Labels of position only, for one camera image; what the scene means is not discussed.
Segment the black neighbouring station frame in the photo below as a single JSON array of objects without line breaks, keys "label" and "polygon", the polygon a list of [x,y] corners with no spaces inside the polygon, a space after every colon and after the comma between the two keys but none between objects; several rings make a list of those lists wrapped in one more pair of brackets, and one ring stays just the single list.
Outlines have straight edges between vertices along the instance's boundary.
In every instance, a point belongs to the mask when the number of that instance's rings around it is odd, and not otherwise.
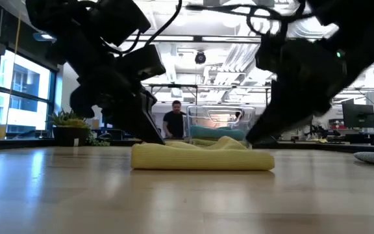
[{"label": "black neighbouring station frame", "polygon": [[233,90],[245,90],[243,94],[248,95],[251,93],[261,93],[265,95],[265,102],[268,103],[269,95],[271,92],[270,86],[236,86],[236,85],[197,85],[197,84],[145,84],[145,87],[148,87],[153,95],[159,93],[161,89],[179,89],[179,90],[187,90],[193,96],[191,101],[182,101],[183,103],[190,103],[198,105],[199,103],[227,103],[222,97],[217,98],[214,101],[205,101],[204,98],[200,97],[199,93],[201,91],[217,91],[224,93],[233,91]]}]

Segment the person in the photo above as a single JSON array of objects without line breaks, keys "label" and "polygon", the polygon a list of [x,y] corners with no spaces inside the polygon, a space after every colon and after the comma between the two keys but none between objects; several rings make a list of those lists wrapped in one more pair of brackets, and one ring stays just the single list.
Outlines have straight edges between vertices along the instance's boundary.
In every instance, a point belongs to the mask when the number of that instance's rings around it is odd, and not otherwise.
[{"label": "person", "polygon": [[181,111],[181,102],[175,100],[172,103],[172,111],[165,113],[163,117],[163,129],[166,138],[183,138],[184,137],[184,116]]}]

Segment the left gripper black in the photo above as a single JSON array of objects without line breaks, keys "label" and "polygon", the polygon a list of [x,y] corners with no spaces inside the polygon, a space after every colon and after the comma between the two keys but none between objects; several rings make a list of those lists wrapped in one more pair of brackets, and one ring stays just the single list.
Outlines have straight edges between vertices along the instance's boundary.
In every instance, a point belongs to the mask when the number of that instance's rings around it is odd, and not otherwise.
[{"label": "left gripper black", "polygon": [[111,66],[98,66],[85,73],[70,96],[76,114],[92,118],[96,105],[115,128],[147,143],[164,144],[151,114],[156,102],[148,90],[141,89],[138,73]]}]

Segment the black office desk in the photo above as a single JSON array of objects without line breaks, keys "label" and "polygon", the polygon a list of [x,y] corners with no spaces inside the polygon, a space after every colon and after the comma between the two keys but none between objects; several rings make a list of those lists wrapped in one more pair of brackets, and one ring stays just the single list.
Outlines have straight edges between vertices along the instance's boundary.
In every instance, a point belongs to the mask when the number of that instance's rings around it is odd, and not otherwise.
[{"label": "black office desk", "polygon": [[325,138],[327,142],[337,142],[339,144],[369,144],[374,146],[374,132],[363,131],[335,131],[329,132]]}]

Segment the teal microfiber towel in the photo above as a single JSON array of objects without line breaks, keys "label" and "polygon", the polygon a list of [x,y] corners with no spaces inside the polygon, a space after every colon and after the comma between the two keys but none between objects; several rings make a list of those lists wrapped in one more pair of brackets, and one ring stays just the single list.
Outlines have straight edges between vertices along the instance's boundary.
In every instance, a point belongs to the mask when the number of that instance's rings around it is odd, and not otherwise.
[{"label": "teal microfiber towel", "polygon": [[231,137],[235,140],[243,140],[245,133],[239,129],[231,129],[228,127],[208,128],[199,125],[191,126],[190,136],[192,138],[215,138]]}]

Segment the yellow microfiber towel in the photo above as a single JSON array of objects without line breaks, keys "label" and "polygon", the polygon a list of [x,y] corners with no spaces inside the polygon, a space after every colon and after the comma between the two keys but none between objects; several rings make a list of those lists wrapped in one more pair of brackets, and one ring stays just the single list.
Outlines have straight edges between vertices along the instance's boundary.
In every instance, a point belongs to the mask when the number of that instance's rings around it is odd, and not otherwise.
[{"label": "yellow microfiber towel", "polygon": [[141,143],[131,149],[131,167],[140,170],[256,170],[275,167],[272,155],[254,151],[244,143],[223,136],[209,146],[181,141]]}]

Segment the potted succulent plant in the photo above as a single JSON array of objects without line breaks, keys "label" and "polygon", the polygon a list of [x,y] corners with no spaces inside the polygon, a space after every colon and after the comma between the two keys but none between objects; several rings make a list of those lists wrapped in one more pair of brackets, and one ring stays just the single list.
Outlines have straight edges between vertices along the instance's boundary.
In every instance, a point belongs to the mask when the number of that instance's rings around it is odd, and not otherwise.
[{"label": "potted succulent plant", "polygon": [[75,114],[73,110],[66,112],[63,109],[48,116],[53,125],[53,138],[59,146],[109,146],[107,141],[94,137],[86,119]]}]

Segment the black computer monitor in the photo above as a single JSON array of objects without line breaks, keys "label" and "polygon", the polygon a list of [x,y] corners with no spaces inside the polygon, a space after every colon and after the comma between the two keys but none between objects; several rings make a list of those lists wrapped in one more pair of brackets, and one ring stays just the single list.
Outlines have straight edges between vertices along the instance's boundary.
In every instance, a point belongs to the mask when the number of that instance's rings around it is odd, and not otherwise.
[{"label": "black computer monitor", "polygon": [[374,128],[373,105],[342,103],[343,122],[346,128]]}]

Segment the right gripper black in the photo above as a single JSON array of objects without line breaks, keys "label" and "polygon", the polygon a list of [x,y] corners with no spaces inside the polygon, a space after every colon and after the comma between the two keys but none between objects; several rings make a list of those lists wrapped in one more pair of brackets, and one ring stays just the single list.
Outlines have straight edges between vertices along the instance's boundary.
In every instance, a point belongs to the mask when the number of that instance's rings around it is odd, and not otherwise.
[{"label": "right gripper black", "polygon": [[346,73],[334,53],[307,40],[279,40],[272,50],[277,79],[271,84],[270,103],[246,135],[251,144],[323,116]]}]

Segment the clear plastic bin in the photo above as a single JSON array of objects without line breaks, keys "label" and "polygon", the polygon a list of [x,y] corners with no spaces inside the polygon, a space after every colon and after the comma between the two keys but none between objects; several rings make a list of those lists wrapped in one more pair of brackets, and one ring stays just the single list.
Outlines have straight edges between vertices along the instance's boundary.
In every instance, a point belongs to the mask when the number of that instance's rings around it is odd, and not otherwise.
[{"label": "clear plastic bin", "polygon": [[[256,109],[250,106],[231,106],[231,105],[192,105],[186,110],[186,136],[191,139],[190,128],[199,125],[208,128],[228,127],[239,129],[246,134],[256,120]],[[215,138],[198,138],[205,140],[219,140]],[[237,140],[246,148],[249,143],[244,138]]]}]

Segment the black overhead light bar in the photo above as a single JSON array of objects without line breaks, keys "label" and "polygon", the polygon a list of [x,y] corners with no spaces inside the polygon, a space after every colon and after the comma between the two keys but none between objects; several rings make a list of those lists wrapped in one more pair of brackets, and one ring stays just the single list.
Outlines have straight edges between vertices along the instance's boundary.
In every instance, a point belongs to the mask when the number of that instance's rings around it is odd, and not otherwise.
[{"label": "black overhead light bar", "polygon": [[[147,42],[152,35],[142,34],[138,41]],[[37,41],[54,41],[55,38],[45,33],[34,33],[33,37]],[[125,41],[133,42],[137,38],[136,35],[129,36]],[[154,42],[191,42],[191,43],[222,43],[222,44],[259,44],[261,39],[259,37],[250,36],[182,36],[182,35],[160,35],[157,36]]]}]

